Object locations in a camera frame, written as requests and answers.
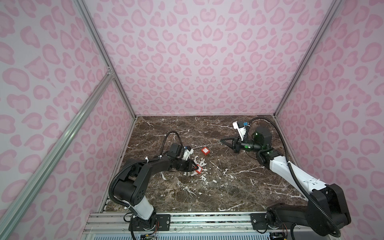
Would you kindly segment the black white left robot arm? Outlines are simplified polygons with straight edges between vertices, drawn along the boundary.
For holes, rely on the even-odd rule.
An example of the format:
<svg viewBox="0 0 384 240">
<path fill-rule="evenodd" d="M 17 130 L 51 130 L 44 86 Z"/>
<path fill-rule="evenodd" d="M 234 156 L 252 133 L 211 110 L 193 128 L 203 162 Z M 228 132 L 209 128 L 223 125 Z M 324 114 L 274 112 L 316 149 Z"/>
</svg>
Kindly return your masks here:
<svg viewBox="0 0 384 240">
<path fill-rule="evenodd" d="M 169 170 L 193 172 L 199 170 L 190 155 L 190 146 L 172 144 L 159 156 L 144 160 L 127 160 L 124 167 L 113 177 L 108 194 L 112 202 L 128 208 L 135 217 L 149 220 L 155 215 L 155 208 L 146 198 L 146 191 L 153 175 Z"/>
</svg>

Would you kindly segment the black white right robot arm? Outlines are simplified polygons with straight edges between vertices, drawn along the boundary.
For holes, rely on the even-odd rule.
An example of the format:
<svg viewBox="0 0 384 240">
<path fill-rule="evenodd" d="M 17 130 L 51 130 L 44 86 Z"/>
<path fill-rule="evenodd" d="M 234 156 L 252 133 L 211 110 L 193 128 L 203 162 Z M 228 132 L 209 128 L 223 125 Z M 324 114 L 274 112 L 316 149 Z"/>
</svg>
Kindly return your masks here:
<svg viewBox="0 0 384 240">
<path fill-rule="evenodd" d="M 257 127 L 249 137 L 250 126 L 235 126 L 238 135 L 220 142 L 234 153 L 245 151 L 256 154 L 260 165 L 282 177 L 307 199 L 305 206 L 275 204 L 268 207 L 265 225 L 278 228 L 285 223 L 291 227 L 310 227 L 320 236 L 341 236 L 341 229 L 351 223 L 345 194 L 336 184 L 328 185 L 295 166 L 286 156 L 273 148 L 273 135 L 268 128 Z"/>
</svg>

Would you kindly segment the red padlock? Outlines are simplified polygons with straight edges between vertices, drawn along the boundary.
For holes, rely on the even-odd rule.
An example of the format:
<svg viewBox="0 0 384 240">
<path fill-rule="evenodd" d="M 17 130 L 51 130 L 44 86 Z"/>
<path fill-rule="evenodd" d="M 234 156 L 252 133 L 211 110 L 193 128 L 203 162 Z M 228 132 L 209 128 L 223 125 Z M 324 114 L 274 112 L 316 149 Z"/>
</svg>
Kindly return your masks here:
<svg viewBox="0 0 384 240">
<path fill-rule="evenodd" d="M 195 169 L 195 172 L 196 172 L 197 174 L 201 174 L 202 171 L 203 171 L 203 168 L 202 168 L 200 165 L 197 165 L 197 166 L 196 166 L 196 169 Z"/>
<path fill-rule="evenodd" d="M 207 148 L 207 147 L 204 147 L 203 149 L 201 149 L 201 152 L 207 156 L 211 151 Z"/>
</svg>

